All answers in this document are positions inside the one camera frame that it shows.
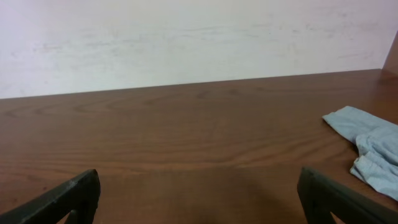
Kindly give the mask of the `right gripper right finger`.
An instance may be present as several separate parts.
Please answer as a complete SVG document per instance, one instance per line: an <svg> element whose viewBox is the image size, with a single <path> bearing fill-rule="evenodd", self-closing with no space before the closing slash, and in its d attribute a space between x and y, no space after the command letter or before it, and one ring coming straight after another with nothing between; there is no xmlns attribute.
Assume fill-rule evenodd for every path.
<svg viewBox="0 0 398 224"><path fill-rule="evenodd" d="M397 212L331 180L310 167L303 167L297 192L307 223L397 224Z"/></svg>

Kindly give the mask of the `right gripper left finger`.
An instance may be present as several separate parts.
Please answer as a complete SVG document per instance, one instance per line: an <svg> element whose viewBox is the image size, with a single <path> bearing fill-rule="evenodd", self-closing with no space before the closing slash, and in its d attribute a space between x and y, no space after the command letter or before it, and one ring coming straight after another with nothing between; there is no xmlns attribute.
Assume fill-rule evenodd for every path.
<svg viewBox="0 0 398 224"><path fill-rule="evenodd" d="M1 223L92 223L101 193L99 176L90 169L41 196L1 215Z"/></svg>

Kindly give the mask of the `light blue t-shirt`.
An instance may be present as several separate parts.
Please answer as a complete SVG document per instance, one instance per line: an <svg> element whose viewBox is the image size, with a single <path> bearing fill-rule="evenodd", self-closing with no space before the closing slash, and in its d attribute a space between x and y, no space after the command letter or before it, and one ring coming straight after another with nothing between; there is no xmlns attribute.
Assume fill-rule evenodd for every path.
<svg viewBox="0 0 398 224"><path fill-rule="evenodd" d="M397 200L397 125L351 106L323 120L358 148L351 174Z"/></svg>

